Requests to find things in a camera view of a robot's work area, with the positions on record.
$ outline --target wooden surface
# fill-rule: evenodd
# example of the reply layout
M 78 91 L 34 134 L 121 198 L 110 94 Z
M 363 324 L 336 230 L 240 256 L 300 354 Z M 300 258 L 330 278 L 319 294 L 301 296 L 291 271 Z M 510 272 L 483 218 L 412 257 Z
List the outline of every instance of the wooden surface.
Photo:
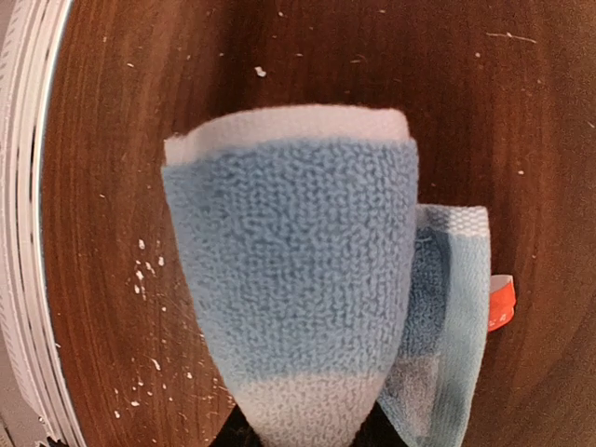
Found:
M 519 305 L 489 335 L 466 446 L 596 445 L 594 18 L 592 0 L 76 0 L 42 199 L 52 319 L 88 445 L 217 434 L 232 404 L 177 261 L 163 139 L 306 102 L 402 109 L 421 201 L 489 208 L 494 271 L 514 275 Z

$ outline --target crumb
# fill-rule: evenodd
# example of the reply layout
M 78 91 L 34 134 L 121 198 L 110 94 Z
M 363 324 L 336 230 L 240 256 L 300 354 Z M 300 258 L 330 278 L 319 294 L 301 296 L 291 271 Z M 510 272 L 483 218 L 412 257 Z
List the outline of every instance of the crumb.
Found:
M 267 72 L 263 70 L 263 67 L 254 67 L 254 71 L 256 72 L 257 76 L 265 77 L 267 76 Z

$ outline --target white rim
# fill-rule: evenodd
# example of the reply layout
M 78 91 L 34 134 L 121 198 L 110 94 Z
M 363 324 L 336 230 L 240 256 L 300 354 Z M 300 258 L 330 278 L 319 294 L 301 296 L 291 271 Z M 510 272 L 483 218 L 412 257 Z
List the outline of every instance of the white rim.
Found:
M 85 446 L 46 297 L 40 186 L 54 65 L 72 0 L 17 0 L 0 52 L 0 315 L 20 391 L 53 439 Z

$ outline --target white debris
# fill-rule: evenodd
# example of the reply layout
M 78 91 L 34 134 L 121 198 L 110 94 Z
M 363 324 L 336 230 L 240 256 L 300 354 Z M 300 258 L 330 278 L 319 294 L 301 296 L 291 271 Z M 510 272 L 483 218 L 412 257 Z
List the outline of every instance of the white debris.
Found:
M 256 72 L 257 76 L 265 77 L 267 76 L 267 72 L 263 70 L 263 67 L 254 67 L 254 71 Z
M 151 263 L 149 262 L 145 262 L 145 268 L 147 270 L 149 270 L 151 273 L 153 273 L 154 275 L 156 274 L 156 271 L 154 270 L 153 266 L 151 265 Z
M 156 370 L 161 371 L 161 365 L 159 365 L 159 362 L 155 359 L 151 359 L 151 361 L 156 366 Z

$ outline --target wooden table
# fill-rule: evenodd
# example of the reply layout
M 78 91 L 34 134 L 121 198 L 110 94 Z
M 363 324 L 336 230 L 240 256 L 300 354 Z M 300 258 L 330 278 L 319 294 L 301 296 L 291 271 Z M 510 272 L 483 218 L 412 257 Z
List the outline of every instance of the wooden table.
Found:
M 42 201 L 88 446 L 216 436 L 233 401 L 177 261 L 163 140 L 308 102 L 400 108 L 421 202 L 490 211 L 493 269 L 519 304 L 489 335 L 466 446 L 596 445 L 595 17 L 592 0 L 75 1 Z

